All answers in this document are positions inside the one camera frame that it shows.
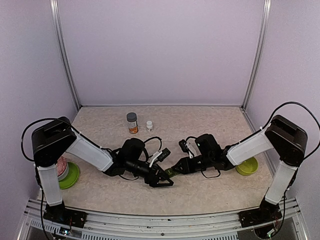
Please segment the green weekly pill organizer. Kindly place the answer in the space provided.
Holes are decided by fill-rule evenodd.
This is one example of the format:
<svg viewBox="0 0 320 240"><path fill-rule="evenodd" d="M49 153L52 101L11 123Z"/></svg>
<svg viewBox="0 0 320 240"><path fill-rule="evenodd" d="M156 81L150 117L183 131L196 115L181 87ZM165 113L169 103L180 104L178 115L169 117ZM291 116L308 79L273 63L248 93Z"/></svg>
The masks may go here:
<svg viewBox="0 0 320 240"><path fill-rule="evenodd" d="M167 169L165 170L165 172L166 172L166 174L169 176L169 178L173 178L173 177L175 177L175 176L177 176L177 175L180 174L179 172L174 171L171 167L170 167L170 168L167 168Z"/></svg>

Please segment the small white pill bottle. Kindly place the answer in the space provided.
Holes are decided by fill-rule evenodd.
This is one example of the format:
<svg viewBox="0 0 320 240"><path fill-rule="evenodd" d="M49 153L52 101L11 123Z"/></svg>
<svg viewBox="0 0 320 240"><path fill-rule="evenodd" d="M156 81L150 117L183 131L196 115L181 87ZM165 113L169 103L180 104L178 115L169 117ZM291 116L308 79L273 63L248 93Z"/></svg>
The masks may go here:
<svg viewBox="0 0 320 240"><path fill-rule="evenodd" d="M148 133L152 133L153 132L153 122L151 120L148 120L146 122L146 130Z"/></svg>

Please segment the orange pill bottle grey cap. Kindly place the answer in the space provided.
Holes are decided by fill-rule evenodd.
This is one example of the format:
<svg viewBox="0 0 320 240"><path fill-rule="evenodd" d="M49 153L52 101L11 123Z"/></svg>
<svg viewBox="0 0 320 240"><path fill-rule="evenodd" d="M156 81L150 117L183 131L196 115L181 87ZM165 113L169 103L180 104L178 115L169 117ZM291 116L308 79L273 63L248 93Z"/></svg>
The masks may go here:
<svg viewBox="0 0 320 240"><path fill-rule="evenodd" d="M126 115L126 120L127 120L129 132L131 134L136 134L139 131L137 114L135 112L129 112Z"/></svg>

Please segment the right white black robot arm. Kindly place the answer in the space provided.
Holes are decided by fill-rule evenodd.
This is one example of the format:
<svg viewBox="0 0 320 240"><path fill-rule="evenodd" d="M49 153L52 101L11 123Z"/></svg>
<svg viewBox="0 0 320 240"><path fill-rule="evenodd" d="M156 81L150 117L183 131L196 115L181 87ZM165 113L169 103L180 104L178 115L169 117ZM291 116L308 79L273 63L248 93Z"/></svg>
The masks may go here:
<svg viewBox="0 0 320 240"><path fill-rule="evenodd" d="M264 195L256 218L266 222L279 209L279 202L294 181L298 168L310 157L306 154L308 134L282 115L272 112L266 124L248 137L221 148L212 134L203 134L194 139L200 152L191 150L187 140L179 142L183 152L189 156L181 158L172 170L183 174L202 172L207 168L228 171L258 154L274 149L279 155L279 166L272 183Z"/></svg>

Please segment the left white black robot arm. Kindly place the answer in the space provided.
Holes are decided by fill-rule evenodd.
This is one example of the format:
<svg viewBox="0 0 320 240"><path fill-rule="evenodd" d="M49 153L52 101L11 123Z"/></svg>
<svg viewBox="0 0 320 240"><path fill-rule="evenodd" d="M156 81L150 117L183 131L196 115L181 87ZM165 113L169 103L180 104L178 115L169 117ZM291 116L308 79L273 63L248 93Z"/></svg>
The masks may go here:
<svg viewBox="0 0 320 240"><path fill-rule="evenodd" d="M33 157L26 159L35 165L38 182L46 199L46 211L61 223L70 218L57 176L58 160L65 153L89 163L110 177L120 176L127 171L143 178L145 184L152 188L171 187L174 184L158 165L170 155L167 148L154 153L152 159L149 159L146 143L138 138L127 139L116 150L103 148L78 131L65 116L39 119L26 129L41 122L44 125L31 134Z"/></svg>

